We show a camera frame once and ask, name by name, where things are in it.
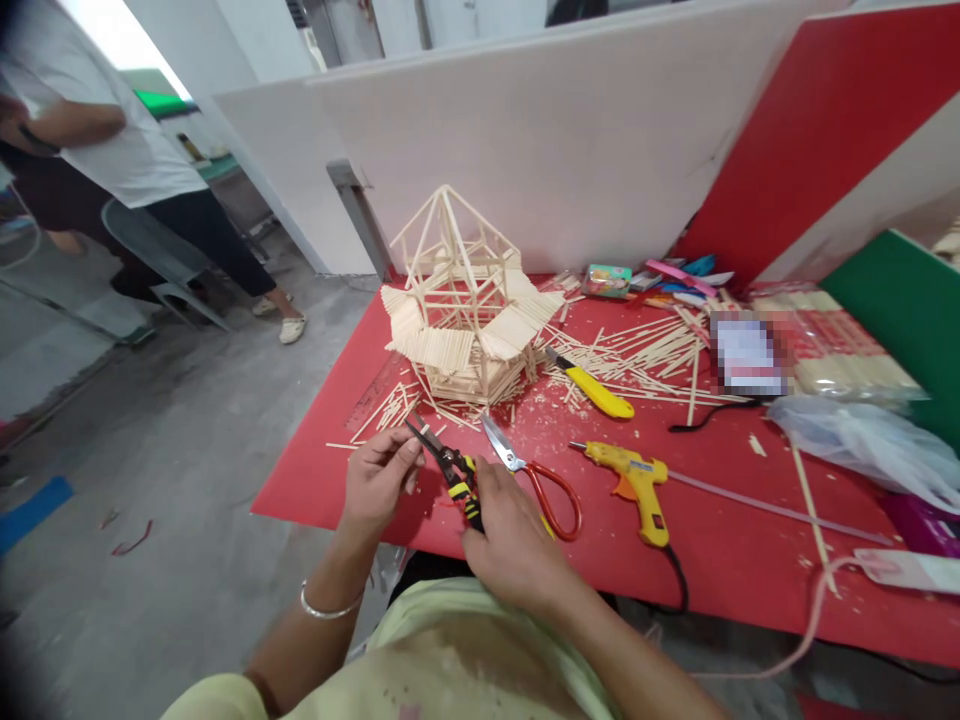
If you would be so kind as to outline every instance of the scissors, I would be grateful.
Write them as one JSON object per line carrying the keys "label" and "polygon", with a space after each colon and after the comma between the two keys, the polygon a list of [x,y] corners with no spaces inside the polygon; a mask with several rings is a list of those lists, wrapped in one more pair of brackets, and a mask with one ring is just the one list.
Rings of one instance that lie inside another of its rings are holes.
{"label": "scissors", "polygon": [[[570,487],[570,484],[553,472],[553,470],[545,468],[536,460],[525,462],[518,458],[517,454],[513,451],[513,445],[511,445],[510,441],[507,440],[507,436],[503,434],[503,431],[497,426],[497,424],[493,421],[493,418],[491,418],[489,415],[482,415],[480,417],[480,421],[483,423],[483,429],[486,431],[487,437],[490,439],[490,444],[493,445],[493,449],[497,451],[497,455],[500,457],[500,460],[503,462],[503,464],[507,466],[507,469],[514,474],[523,470],[523,472],[527,474],[527,477],[530,478],[533,489],[537,493],[537,499],[540,501],[540,507],[543,508],[543,515],[541,515],[541,519],[543,520],[543,524],[546,526],[547,532],[550,533],[551,537],[558,537],[567,542],[573,542],[576,540],[577,536],[580,534],[580,523],[582,520],[580,514],[580,498],[577,497],[577,494],[574,492],[573,488]],[[572,531],[567,532],[561,528],[560,523],[557,522],[557,518],[553,514],[553,508],[550,507],[550,502],[547,500],[547,496],[543,492],[543,487],[540,485],[540,475],[553,480],[570,498],[570,503],[573,505]]]}
{"label": "scissors", "polygon": [[447,447],[430,430],[417,413],[412,412],[404,420],[420,444],[436,459],[444,479],[447,481],[447,494],[460,509],[474,530],[483,532],[483,520],[480,517],[480,498],[477,496],[477,466],[473,458],[463,455],[459,450]]}

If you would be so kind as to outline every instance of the white shoe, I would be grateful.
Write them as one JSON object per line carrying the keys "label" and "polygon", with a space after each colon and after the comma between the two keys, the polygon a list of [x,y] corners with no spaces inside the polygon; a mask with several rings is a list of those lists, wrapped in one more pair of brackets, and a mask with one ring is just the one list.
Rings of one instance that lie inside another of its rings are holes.
{"label": "white shoe", "polygon": [[[293,300],[293,295],[287,293],[287,300]],[[264,296],[257,301],[257,304],[253,306],[253,314],[255,317],[262,317],[267,313],[272,313],[277,309],[276,304],[270,298]]]}
{"label": "white shoe", "polygon": [[283,345],[292,345],[303,336],[307,327],[307,318],[284,318],[280,326],[280,342]]}

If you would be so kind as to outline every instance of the red table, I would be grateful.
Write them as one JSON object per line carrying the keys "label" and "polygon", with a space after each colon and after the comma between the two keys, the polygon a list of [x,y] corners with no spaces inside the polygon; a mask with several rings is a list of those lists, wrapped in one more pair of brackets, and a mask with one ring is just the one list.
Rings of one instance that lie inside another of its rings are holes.
{"label": "red table", "polygon": [[[592,341],[660,317],[622,304],[586,299],[570,309],[565,331]],[[333,528],[343,507],[343,478],[353,432],[344,422],[383,367],[390,326],[375,300],[331,370],[296,435],[253,504],[253,512],[281,520]],[[412,373],[403,376],[412,382]],[[806,512],[789,446],[761,409],[721,413],[702,430],[671,434],[667,427],[686,421],[687,406],[633,400],[636,416],[618,423],[585,401],[575,412],[562,403],[566,389],[548,388],[541,379],[517,405],[516,423],[497,408],[521,457],[551,467],[576,488],[583,506],[579,539],[564,544],[571,563],[598,590],[676,604],[679,590],[663,553],[637,535],[634,503],[611,496],[617,478],[595,466],[570,440],[595,440],[631,448],[664,461],[679,472],[793,510]],[[698,406],[697,416],[708,410]],[[468,454],[493,458],[486,436],[421,412],[435,430],[448,424],[442,440]],[[767,453],[754,453],[754,433]],[[826,520],[894,538],[895,530],[876,500],[879,491],[856,473],[804,455],[818,515]],[[526,484],[525,477],[519,477]],[[569,526],[565,496],[544,483],[558,519]],[[459,511],[449,506],[435,465],[421,473],[419,493],[403,496],[384,542],[462,558]],[[719,498],[671,480],[658,489],[671,544],[690,585],[691,610],[793,633],[806,627],[814,569],[820,560],[811,527]],[[831,558],[870,544],[830,530],[824,540]],[[840,597],[830,592],[818,635],[824,639],[903,657],[960,668],[960,604],[945,596],[883,588],[859,571],[837,576]]]}

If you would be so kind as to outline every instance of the yellow utility knife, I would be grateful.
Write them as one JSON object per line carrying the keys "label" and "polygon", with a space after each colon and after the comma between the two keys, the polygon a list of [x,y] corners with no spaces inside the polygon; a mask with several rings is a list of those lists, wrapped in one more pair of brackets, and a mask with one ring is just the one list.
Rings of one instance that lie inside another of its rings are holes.
{"label": "yellow utility knife", "polygon": [[557,367],[562,368],[567,373],[567,377],[573,380],[593,401],[593,404],[607,415],[627,420],[633,417],[633,405],[607,390],[599,380],[582,367],[574,365],[551,347],[547,348],[547,357],[553,360]]}

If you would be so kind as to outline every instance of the silver bangle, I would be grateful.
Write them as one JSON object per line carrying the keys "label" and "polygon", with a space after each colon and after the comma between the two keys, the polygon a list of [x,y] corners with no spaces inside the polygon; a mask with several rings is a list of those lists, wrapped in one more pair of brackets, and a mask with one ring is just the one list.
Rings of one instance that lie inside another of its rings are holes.
{"label": "silver bangle", "polygon": [[364,583],[364,587],[360,589],[360,594],[357,595],[357,599],[350,603],[350,607],[346,608],[345,610],[337,610],[336,612],[332,613],[322,613],[319,610],[310,607],[310,603],[307,602],[307,581],[304,580],[303,585],[300,586],[300,607],[303,608],[303,611],[307,613],[307,615],[315,617],[318,620],[336,620],[337,618],[348,615],[357,609],[357,607],[360,605],[360,602],[363,600],[363,591],[365,589],[366,583]]}

